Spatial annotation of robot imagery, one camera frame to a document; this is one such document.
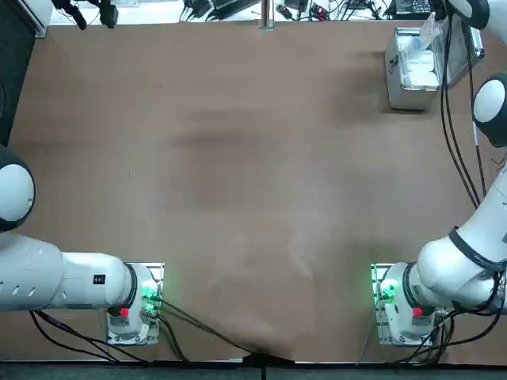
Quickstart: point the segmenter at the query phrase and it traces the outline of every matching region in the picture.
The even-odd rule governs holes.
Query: brown table
[[[395,25],[50,28],[10,145],[38,186],[21,231],[66,251],[165,262],[165,298],[244,345],[357,360],[370,263],[416,260],[472,212],[437,104],[422,114],[388,107],[383,50]],[[507,63],[507,48],[485,40],[477,86]],[[454,122],[478,178],[467,82],[459,86]],[[490,184],[501,152],[482,146]],[[104,336],[102,313],[57,315]],[[27,313],[1,318],[2,358],[83,357],[45,342]],[[456,336],[485,323],[461,317]],[[174,325],[191,359],[244,354]],[[506,334],[502,322],[445,360],[506,364]],[[134,351],[173,358],[164,342]],[[374,332],[365,360],[404,354],[381,349]]]

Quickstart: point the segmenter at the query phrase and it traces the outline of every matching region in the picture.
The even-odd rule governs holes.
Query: metal box
[[[448,26],[444,28],[442,36],[437,37],[429,46],[435,55],[435,73],[441,82],[444,66],[444,36]],[[385,52],[387,71],[387,89],[389,103],[393,109],[422,111],[426,109],[439,89],[412,89],[403,85],[402,65],[399,64],[398,39],[403,36],[419,36],[419,28],[396,28]],[[475,66],[484,58],[484,47],[479,30],[463,27],[463,22],[454,17],[452,22],[452,40],[448,62],[448,86],[452,88],[468,71],[467,48],[463,31],[470,33],[471,64]]]
[[[402,36],[419,36],[419,28],[396,28],[387,45],[384,59],[389,104],[393,109],[422,111],[435,97],[438,89],[413,89],[403,84],[402,78],[405,73],[402,64],[400,64],[400,52],[398,50],[398,39]]]

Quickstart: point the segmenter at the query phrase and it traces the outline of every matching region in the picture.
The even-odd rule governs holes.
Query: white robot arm
[[[489,30],[507,43],[506,0],[448,0],[447,7],[470,26]],[[506,94],[507,74],[499,73],[481,86],[474,101],[474,122],[496,147],[507,146]],[[507,166],[465,224],[426,244],[417,263],[397,263],[386,273],[380,287],[392,342],[419,345],[433,329],[436,307],[458,303],[474,309],[487,304],[492,311],[507,313],[505,261]],[[498,273],[501,284],[494,294]]]
[[[0,147],[0,311],[107,309],[115,343],[154,343],[142,311],[160,289],[147,267],[104,253],[60,252],[8,232],[29,216],[35,194],[28,167]]]

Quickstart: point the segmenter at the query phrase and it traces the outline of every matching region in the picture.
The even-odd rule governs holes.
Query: green light
[[[398,288],[398,281],[395,279],[385,279],[380,285],[380,298],[385,302],[390,303],[393,301],[396,295],[396,289]]]

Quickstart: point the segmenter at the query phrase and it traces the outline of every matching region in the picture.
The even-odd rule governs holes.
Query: cable
[[[465,165],[465,162],[463,161],[463,157],[461,156],[461,151],[459,149],[458,141],[456,140],[456,133],[454,132],[454,126],[452,125],[452,115],[451,115],[451,107],[449,105],[449,85],[448,80],[445,82],[445,103],[446,103],[446,109],[447,109],[447,116],[448,116],[448,122],[449,122],[449,130],[451,131],[451,137],[452,141],[454,142],[454,147],[456,149],[456,155],[458,156],[459,163],[463,167],[463,172],[465,173],[465,177],[467,178],[468,183],[471,186],[471,190],[474,193],[474,198],[477,204],[479,205],[481,203],[481,200],[478,197],[477,190],[475,189],[474,182],[472,181],[470,174],[468,172],[467,166]]]
[[[472,58],[470,52],[470,29],[467,24],[463,23],[463,33],[465,34],[465,45],[467,49],[467,63],[468,63],[468,81],[470,82],[470,109],[471,114],[474,115],[474,75],[472,74]],[[478,173],[481,177],[482,196],[486,197],[486,182],[484,180],[484,169],[482,168],[481,149],[478,145],[477,139],[477,126],[473,123],[474,141],[475,141],[475,154],[477,156]]]
[[[450,342],[450,343],[444,344],[444,350],[447,347],[457,346],[459,344],[466,344],[466,343],[475,342],[476,340],[482,339],[484,336],[488,335],[494,329],[494,327],[497,325],[498,321],[500,320],[501,311],[503,310],[504,303],[505,303],[505,298],[502,299],[501,305],[498,308],[496,314],[494,315],[494,319],[491,321],[491,323],[488,325],[488,327],[486,327],[482,332],[480,332],[479,334],[474,335],[474,336],[472,336],[470,338],[467,338],[467,339],[457,340],[455,342]],[[419,356],[419,355],[422,355],[422,354],[424,354],[426,352],[434,351],[434,350],[437,350],[437,349],[440,349],[440,345],[436,346],[436,347],[432,347],[432,348],[426,348],[425,350],[418,352],[418,354],[413,353],[408,358],[402,359],[401,361],[397,360],[395,363],[404,362],[404,361],[409,362],[411,359],[413,359],[416,356]]]
[[[183,15],[185,14],[186,10],[188,9],[187,7],[187,4],[186,2],[184,2],[184,5],[183,5],[183,10],[181,11],[180,13],[180,17],[178,18],[178,20],[181,22],[181,18],[183,17]]]
[[[75,331],[70,326],[64,324],[63,322],[57,321],[56,319],[54,319],[50,315],[48,315],[46,313],[43,313],[41,311],[36,311],[35,314],[37,314],[40,318],[42,318],[43,321],[45,321],[49,325],[51,325],[51,326],[53,326],[53,327],[55,327],[57,329],[60,329],[60,330],[64,331],[65,333],[69,333],[69,334],[71,334],[73,336],[76,336],[77,338],[85,340],[87,343],[89,343],[92,346],[94,346],[97,350],[99,350],[100,352],[104,353],[106,356],[108,356],[109,358],[111,358],[113,361],[119,362],[119,360],[117,358],[115,358],[114,356],[112,356],[104,348],[100,347],[98,344],[95,344],[93,341],[88,340],[86,336],[82,336],[79,332]]]
[[[463,172],[461,168],[459,167],[458,161],[456,160],[456,156],[454,155],[454,152],[451,147],[451,143],[449,140],[447,127],[445,123],[445,116],[444,116],[444,93],[446,92],[445,89],[448,88],[447,86],[447,67],[448,67],[448,60],[449,60],[449,50],[451,46],[451,38],[452,38],[452,15],[449,15],[449,26],[448,26],[448,32],[446,36],[445,46],[444,46],[444,73],[442,75],[442,86],[440,89],[440,117],[442,121],[442,130],[444,132],[445,137],[445,143],[447,144],[447,148],[449,151],[449,154],[451,155],[452,162],[454,163],[454,166],[456,167],[456,170],[459,174],[459,177],[461,178],[461,181],[463,183],[463,186],[465,187],[465,190],[467,191],[468,197],[470,198],[470,201],[474,205],[474,208],[478,208],[478,203],[476,201],[476,198],[473,197],[471,190],[469,189],[468,183],[465,180],[465,177],[463,175]]]
[[[173,327],[170,325],[169,321],[167,321],[162,315],[159,315],[158,319],[167,328],[167,331],[171,337],[172,348],[176,353],[177,357],[179,358],[179,360],[183,361],[184,363],[190,363],[190,360],[188,360],[187,357],[183,354],[181,346],[177,342],[176,334],[174,333]]]
[[[440,359],[440,357],[444,354],[444,351],[445,351],[445,349],[447,349],[447,347],[455,346],[455,345],[458,345],[458,344],[470,343],[470,342],[473,342],[475,340],[481,339],[484,336],[486,336],[488,333],[490,333],[490,331],[498,323],[498,319],[500,318],[500,315],[501,315],[501,312],[503,310],[503,306],[504,306],[504,303],[505,303],[505,296],[502,296],[503,298],[501,300],[501,305],[498,308],[498,310],[497,310],[496,313],[481,313],[481,312],[484,311],[485,309],[487,309],[488,307],[490,307],[491,302],[497,296],[498,289],[500,287],[501,277],[502,277],[502,273],[501,272],[494,273],[494,286],[493,286],[493,289],[491,291],[490,297],[487,299],[487,301],[484,304],[482,304],[481,306],[479,306],[478,308],[473,309],[473,310],[465,310],[465,309],[459,307],[458,304],[456,304],[455,305],[455,309],[453,311],[451,311],[442,320],[442,322],[439,325],[437,325],[435,328],[433,328],[432,332],[421,342],[421,344],[419,344],[419,346],[417,347],[416,351],[412,355],[410,355],[410,356],[408,356],[408,357],[406,357],[404,359],[396,360],[393,363],[407,363],[407,364],[410,364],[410,360],[414,359],[415,357],[417,357],[419,355],[422,355],[422,354],[424,354],[426,352],[431,352],[431,351],[435,351],[435,350],[438,350],[437,357],[438,357],[438,359]],[[467,338],[467,339],[464,339],[464,340],[457,340],[455,342],[450,342],[450,339],[452,338],[452,334],[454,332],[454,317],[457,317],[458,315],[462,315],[462,314],[474,314],[474,315],[479,315],[479,316],[491,316],[491,315],[495,315],[495,318],[493,319],[493,321],[491,322],[491,324],[484,331],[482,331],[481,333],[479,333],[478,335],[473,336],[472,338]],[[449,337],[448,337],[448,339],[446,339],[446,342],[443,345],[440,344],[438,346],[435,346],[435,347],[432,347],[432,348],[426,348],[425,350],[420,351],[422,349],[422,347],[424,346],[424,344],[426,343],[426,341],[431,337],[431,335],[438,328],[443,327],[445,325],[446,320],[448,320],[448,319],[451,320],[451,328],[449,329],[449,334],[448,334]]]
[[[107,360],[108,362],[110,363],[115,363],[116,361],[113,360],[113,359],[110,359],[109,357],[107,356],[103,356],[103,355],[99,355],[99,354],[94,354],[93,352],[90,352],[90,351],[87,351],[87,350],[81,350],[79,348],[73,348],[71,346],[67,346],[66,344],[63,344],[63,343],[60,343],[60,342],[57,342],[56,340],[54,340],[53,338],[51,338],[45,331],[44,329],[42,328],[42,326],[40,326],[37,318],[35,317],[35,313],[33,311],[30,311],[30,317],[32,317],[32,320],[33,320],[33,323],[34,325],[37,327],[37,330],[39,330],[39,332],[42,334],[42,336],[44,338],[46,338],[47,340],[49,340],[51,343],[57,345],[58,347],[61,347],[61,348],[65,348],[69,351],[73,351],[73,352],[80,352],[82,354],[87,354],[87,355],[90,355],[90,356],[93,356],[93,357],[96,357],[96,358],[100,358],[100,359],[103,359],[103,360]]]
[[[55,319],[54,317],[52,317],[49,314],[44,313],[43,311],[36,311],[36,314],[39,317],[41,317],[44,321],[46,321],[49,325],[52,325],[52,326],[56,327],[57,329],[60,329],[60,330],[62,330],[64,332],[66,332],[66,333],[70,333],[71,335],[74,335],[74,336],[76,336],[76,337],[78,337],[80,339],[83,339],[83,340],[85,340],[85,341],[87,341],[89,343],[93,342],[93,343],[103,344],[104,346],[113,348],[113,349],[117,350],[118,352],[121,352],[122,354],[128,356],[129,358],[137,360],[140,363],[143,363],[143,364],[150,363],[149,361],[147,361],[145,359],[141,359],[140,357],[135,356],[135,355],[131,354],[130,352],[125,351],[124,349],[117,347],[114,344],[110,344],[108,342],[105,342],[105,341],[97,339],[97,338],[93,338],[91,336],[82,335],[80,332],[77,332],[76,330],[74,330],[73,328],[71,328],[69,325],[66,325],[63,322],[58,321],[57,319]]]
[[[224,336],[222,333],[216,331],[215,329],[212,329],[211,327],[205,325],[204,323],[202,323],[201,321],[199,321],[198,319],[192,317],[190,314],[186,313],[184,310],[180,309],[179,307],[167,302],[167,301],[164,301],[162,298],[159,298],[159,297],[151,297],[151,299],[153,301],[159,301],[159,302],[162,302],[164,305],[170,307],[171,309],[173,310],[176,310],[178,313],[180,313],[181,315],[184,315],[185,317],[187,317],[189,320],[195,322],[199,327],[200,329],[204,330],[206,333],[210,333],[212,335],[215,335],[217,336],[218,338],[220,338],[221,340],[227,342],[228,344],[236,347],[236,348],[239,348],[243,351],[246,351],[250,354],[253,354],[255,353],[255,351],[252,351],[248,348],[245,348],[237,343],[235,343],[234,341],[230,340],[229,338],[227,338],[226,336]]]
[[[341,16],[341,19],[340,21],[343,21],[345,19],[345,15],[347,14],[347,12],[349,11],[349,7],[350,7],[350,2],[352,0],[346,0],[346,4],[345,4],[345,11],[343,12],[343,15]]]
[[[0,123],[3,121],[3,117],[6,114],[6,88],[3,85],[2,80],[0,79],[0,94],[2,97],[0,97],[0,105],[2,108],[0,109]]]

